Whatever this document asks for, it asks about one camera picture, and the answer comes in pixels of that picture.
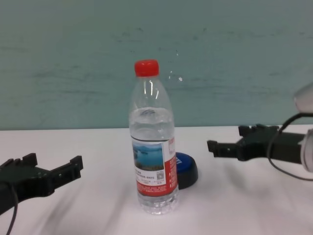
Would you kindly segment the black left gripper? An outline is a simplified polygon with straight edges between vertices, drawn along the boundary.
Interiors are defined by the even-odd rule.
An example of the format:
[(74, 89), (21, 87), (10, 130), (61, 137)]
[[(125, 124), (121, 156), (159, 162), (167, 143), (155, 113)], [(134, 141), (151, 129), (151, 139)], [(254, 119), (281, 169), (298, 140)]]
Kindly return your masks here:
[(9, 159), (0, 166), (1, 214), (22, 201), (50, 196), (55, 189), (79, 179), (83, 160), (82, 156), (76, 156), (69, 163), (51, 170), (50, 174), (36, 166), (36, 153)]

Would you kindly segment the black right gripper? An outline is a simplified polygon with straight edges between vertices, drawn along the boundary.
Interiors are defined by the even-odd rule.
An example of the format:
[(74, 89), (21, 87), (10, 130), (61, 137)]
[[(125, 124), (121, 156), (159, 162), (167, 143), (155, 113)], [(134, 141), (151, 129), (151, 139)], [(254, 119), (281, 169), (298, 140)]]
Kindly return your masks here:
[[(254, 158), (265, 158), (267, 148), (273, 134), (255, 133), (263, 130), (279, 129), (279, 126), (266, 126), (256, 124), (254, 126), (239, 126), (239, 136), (244, 137), (237, 143), (221, 143), (207, 141), (208, 151), (214, 158), (238, 158), (240, 161), (248, 161)], [(272, 145), (271, 158), (284, 162), (299, 162), (301, 141), (303, 134), (282, 133)]]

